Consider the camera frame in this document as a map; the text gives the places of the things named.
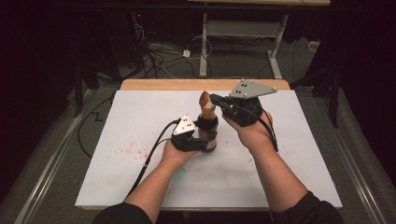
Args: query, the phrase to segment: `person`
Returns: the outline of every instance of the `person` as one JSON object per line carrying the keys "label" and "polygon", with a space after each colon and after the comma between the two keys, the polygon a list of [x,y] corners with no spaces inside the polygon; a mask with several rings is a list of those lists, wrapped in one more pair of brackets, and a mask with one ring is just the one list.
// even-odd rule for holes
{"label": "person", "polygon": [[[262,113],[262,119],[271,125],[271,114],[266,113],[267,116]],[[276,153],[270,134],[262,124],[256,122],[240,127],[222,117],[236,130],[241,143],[253,157],[274,224],[343,223],[338,211],[330,203],[314,196]],[[155,223],[172,175],[196,153],[179,151],[168,140],[163,148],[163,157],[151,174],[123,203],[99,213],[93,224]]]}

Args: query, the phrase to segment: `black sleeve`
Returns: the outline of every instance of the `black sleeve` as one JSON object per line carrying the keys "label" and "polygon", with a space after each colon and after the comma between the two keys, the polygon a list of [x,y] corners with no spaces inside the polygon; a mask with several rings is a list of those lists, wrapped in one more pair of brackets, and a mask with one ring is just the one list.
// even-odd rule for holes
{"label": "black sleeve", "polygon": [[119,203],[99,213],[92,224],[152,224],[148,215],[140,207],[130,203]]}
{"label": "black sleeve", "polygon": [[344,223],[337,209],[328,202],[321,202],[308,191],[292,208],[284,213],[274,214],[274,224],[338,224]]}

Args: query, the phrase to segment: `hand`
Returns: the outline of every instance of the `hand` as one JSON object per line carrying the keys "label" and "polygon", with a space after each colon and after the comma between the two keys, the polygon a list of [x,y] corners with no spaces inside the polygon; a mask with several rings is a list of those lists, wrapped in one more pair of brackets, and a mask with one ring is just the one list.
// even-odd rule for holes
{"label": "hand", "polygon": [[[271,122],[264,113],[262,113],[261,119],[268,125],[268,127],[272,128],[272,116],[269,112],[266,113]],[[241,143],[249,149],[250,153],[253,154],[254,152],[260,150],[263,147],[271,147],[272,150],[274,150],[271,142],[270,133],[268,133],[264,126],[258,121],[247,127],[241,127],[233,120],[225,117],[224,115],[222,117],[225,119],[225,121],[227,121],[227,123],[231,125],[231,127],[236,130],[236,132],[238,133],[238,137],[241,140]]]}
{"label": "hand", "polygon": [[186,164],[186,162],[198,151],[184,152],[177,150],[170,140],[167,140],[163,147],[163,157],[160,164],[167,165],[174,172]]}

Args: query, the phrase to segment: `dark background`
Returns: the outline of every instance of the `dark background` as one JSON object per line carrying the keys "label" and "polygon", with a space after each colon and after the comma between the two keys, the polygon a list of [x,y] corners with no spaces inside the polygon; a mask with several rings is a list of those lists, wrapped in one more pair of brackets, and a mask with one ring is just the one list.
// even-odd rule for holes
{"label": "dark background", "polygon": [[[363,2],[332,4],[357,6]],[[371,148],[395,185],[396,22],[391,11],[395,7],[390,0],[367,3],[368,13],[364,16],[346,14],[333,18],[332,23],[327,21],[329,18],[324,20],[312,14],[290,16],[284,37],[286,41],[302,36],[317,40],[327,34],[308,75],[329,61],[341,62],[341,87]],[[87,13],[83,22],[78,12],[63,10],[47,0],[3,1],[0,6],[0,200],[3,200],[41,136],[68,105],[66,95],[74,85],[77,62],[88,59],[117,73],[117,65],[134,56],[134,35],[115,41],[120,37],[118,32],[131,31],[131,27],[128,22],[120,24],[125,21],[123,15],[114,12],[102,16]],[[258,18],[249,14],[241,17]],[[186,43],[202,29],[200,14],[143,13],[141,20],[148,30]],[[127,47],[111,48],[112,43],[125,43]],[[82,71],[82,77],[94,88],[94,69]],[[313,84],[326,81],[318,78]]]}

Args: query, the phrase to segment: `brown bottle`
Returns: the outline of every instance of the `brown bottle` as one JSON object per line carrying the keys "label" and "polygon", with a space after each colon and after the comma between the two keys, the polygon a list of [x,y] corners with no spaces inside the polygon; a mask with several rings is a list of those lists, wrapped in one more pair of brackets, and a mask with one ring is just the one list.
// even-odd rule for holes
{"label": "brown bottle", "polygon": [[201,114],[198,116],[198,136],[200,138],[207,138],[209,142],[203,152],[212,152],[215,150],[217,141],[216,135],[218,133],[219,119],[215,114],[216,106],[212,104],[209,98],[209,93],[204,91],[199,99],[201,106]]}

